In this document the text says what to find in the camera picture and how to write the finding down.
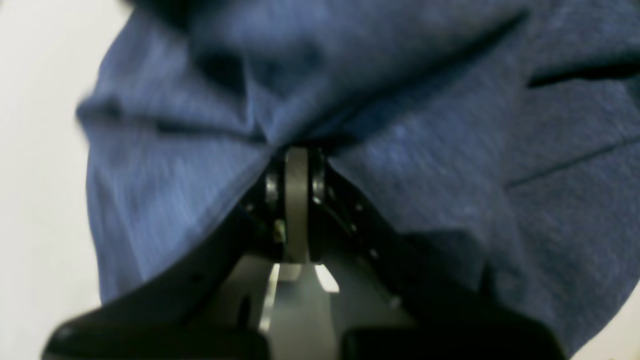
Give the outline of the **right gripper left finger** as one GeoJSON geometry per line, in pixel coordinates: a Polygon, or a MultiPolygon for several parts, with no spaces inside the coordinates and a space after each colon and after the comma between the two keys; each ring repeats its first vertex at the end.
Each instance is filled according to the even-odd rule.
{"type": "Polygon", "coordinates": [[[259,324],[280,198],[272,165],[202,244],[140,288],[58,326],[42,358],[269,360],[259,324]]]}

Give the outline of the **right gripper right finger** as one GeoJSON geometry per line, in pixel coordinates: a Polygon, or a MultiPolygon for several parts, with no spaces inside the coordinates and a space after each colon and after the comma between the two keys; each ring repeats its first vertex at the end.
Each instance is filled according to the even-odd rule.
{"type": "Polygon", "coordinates": [[[334,276],[341,360],[564,360],[553,333],[464,289],[325,160],[315,161],[315,259],[334,276]]]}

